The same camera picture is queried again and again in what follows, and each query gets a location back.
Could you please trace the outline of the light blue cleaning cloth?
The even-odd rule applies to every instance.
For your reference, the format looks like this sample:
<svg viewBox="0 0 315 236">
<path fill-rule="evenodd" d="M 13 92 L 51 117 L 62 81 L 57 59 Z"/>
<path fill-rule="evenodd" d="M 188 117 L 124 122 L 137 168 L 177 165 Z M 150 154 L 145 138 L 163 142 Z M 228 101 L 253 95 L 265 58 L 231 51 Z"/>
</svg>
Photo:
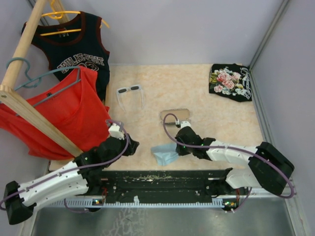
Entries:
<svg viewBox="0 0 315 236">
<path fill-rule="evenodd" d="M 166 166 L 176 161 L 179 158 L 176 152 L 176 144 L 164 144 L 151 148 L 151 153 L 154 155 L 157 164 L 160 166 Z"/>
</svg>

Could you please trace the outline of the newspaper print glasses case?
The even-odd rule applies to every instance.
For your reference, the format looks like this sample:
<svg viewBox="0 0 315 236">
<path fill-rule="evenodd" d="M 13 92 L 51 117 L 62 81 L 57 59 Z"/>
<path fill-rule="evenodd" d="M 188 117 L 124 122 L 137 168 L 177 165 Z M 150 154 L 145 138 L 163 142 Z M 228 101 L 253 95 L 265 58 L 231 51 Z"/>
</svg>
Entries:
<svg viewBox="0 0 315 236">
<path fill-rule="evenodd" d="M 166 118 L 166 120 L 165 120 L 165 124 L 166 125 L 175 125 L 176 124 L 176 120 L 178 120 L 179 122 L 182 122 L 182 121 L 189 121 L 190 122 L 191 121 L 191 119 L 190 119 L 190 110 L 187 109 L 187 108 L 162 110 L 160 112 L 161 123 L 163 123 L 164 117 L 167 114 L 173 114 L 177 118 L 175 118 L 172 115 L 169 115 Z"/>
</svg>

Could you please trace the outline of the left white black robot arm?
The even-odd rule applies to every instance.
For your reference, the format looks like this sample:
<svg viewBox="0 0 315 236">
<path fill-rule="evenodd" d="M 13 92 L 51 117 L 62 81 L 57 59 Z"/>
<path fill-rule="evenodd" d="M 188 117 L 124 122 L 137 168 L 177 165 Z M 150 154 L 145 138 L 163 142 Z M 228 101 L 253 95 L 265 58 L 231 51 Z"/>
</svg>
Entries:
<svg viewBox="0 0 315 236">
<path fill-rule="evenodd" d="M 130 136 L 122 140 L 109 137 L 53 172 L 25 183 L 8 183 L 0 208 L 6 211 L 9 224 L 17 225 L 59 200 L 88 193 L 97 195 L 102 191 L 99 175 L 103 168 L 121 156 L 134 155 L 139 145 Z"/>
</svg>

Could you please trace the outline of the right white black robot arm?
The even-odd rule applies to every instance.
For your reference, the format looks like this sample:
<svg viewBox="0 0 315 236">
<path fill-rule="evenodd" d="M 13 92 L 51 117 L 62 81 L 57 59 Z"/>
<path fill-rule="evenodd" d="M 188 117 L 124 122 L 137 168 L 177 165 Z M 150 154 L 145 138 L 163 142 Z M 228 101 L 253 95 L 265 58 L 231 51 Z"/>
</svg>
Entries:
<svg viewBox="0 0 315 236">
<path fill-rule="evenodd" d="M 199 159 L 222 161 L 243 166 L 232 169 L 220 182 L 224 194 L 232 194 L 237 188 L 253 187 L 281 196 L 291 177 L 294 165 L 271 143 L 258 146 L 230 145 L 215 138 L 201 138 L 190 126 L 182 127 L 177 135 L 176 152 L 183 156 L 192 154 Z"/>
</svg>

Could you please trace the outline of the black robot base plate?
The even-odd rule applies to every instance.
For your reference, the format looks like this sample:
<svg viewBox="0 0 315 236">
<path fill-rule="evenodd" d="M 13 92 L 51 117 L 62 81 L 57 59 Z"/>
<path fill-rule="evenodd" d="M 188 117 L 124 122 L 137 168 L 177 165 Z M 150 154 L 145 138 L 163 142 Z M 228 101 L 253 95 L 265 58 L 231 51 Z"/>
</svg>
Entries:
<svg viewBox="0 0 315 236">
<path fill-rule="evenodd" d="M 107 203 L 132 203 L 138 197 L 142 204 L 210 203 L 221 195 L 246 195 L 247 189 L 225 181 L 230 170 L 102 171 L 86 194 L 103 195 Z"/>
</svg>

